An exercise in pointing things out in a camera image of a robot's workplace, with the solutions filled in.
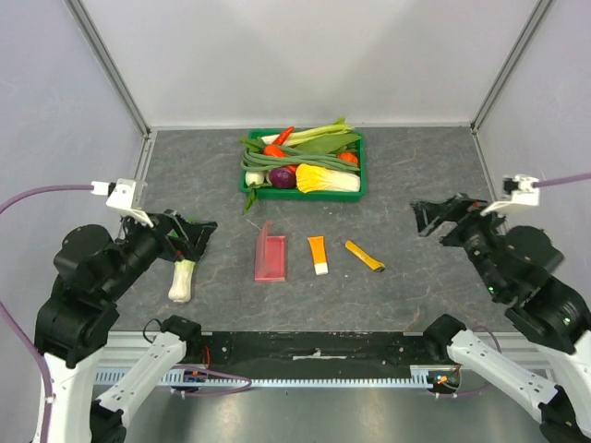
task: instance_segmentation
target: red chili pepper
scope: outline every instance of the red chili pepper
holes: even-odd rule
[[[284,130],[284,132],[277,136],[275,141],[272,142],[272,145],[283,145],[289,137],[289,135],[292,132],[294,132],[294,129],[296,129],[294,126],[289,126],[287,129]]]
[[[287,154],[276,145],[267,145],[262,153],[272,157],[287,157]]]

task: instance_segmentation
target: orange tube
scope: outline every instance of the orange tube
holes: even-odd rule
[[[316,275],[329,273],[329,264],[326,260],[326,249],[324,249],[324,237],[308,237],[310,249],[312,250],[312,260],[314,260],[314,272]]]

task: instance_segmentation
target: white wall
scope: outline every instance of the white wall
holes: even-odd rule
[[[0,3],[0,201],[35,186],[133,173],[141,137],[60,0]],[[46,194],[0,217],[0,299],[33,336],[64,236],[94,222],[116,231],[104,198]],[[37,422],[40,376],[0,321],[0,440],[25,443]]]
[[[535,0],[85,0],[151,126],[467,124]]]
[[[497,188],[504,175],[540,179],[591,171],[591,2],[555,2],[481,130]],[[591,302],[591,182],[541,190],[512,218],[546,230],[566,256],[559,278]]]

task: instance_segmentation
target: white radish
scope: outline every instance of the white radish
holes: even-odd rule
[[[178,260],[175,262],[175,275],[173,284],[168,291],[168,298],[176,303],[186,303],[191,299],[191,279],[195,262],[191,260]]]
[[[265,173],[263,171],[247,171],[244,179],[247,186],[262,185],[265,182]]]

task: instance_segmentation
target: gray countertop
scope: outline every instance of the gray countertop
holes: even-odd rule
[[[119,301],[116,329],[142,329],[178,314],[213,330],[421,331],[443,313],[469,326],[513,330],[489,301],[462,250],[419,238],[412,198],[456,192],[489,198],[466,127],[363,128],[368,193],[358,203],[266,200],[243,217],[239,192],[245,130],[159,132],[148,170],[146,210],[175,209],[216,221],[193,276],[192,300],[167,298],[173,265],[156,262]],[[259,228],[287,237],[287,281],[254,282]],[[330,273],[314,274],[307,237],[324,235]],[[386,263],[372,272],[341,245],[355,241]]]

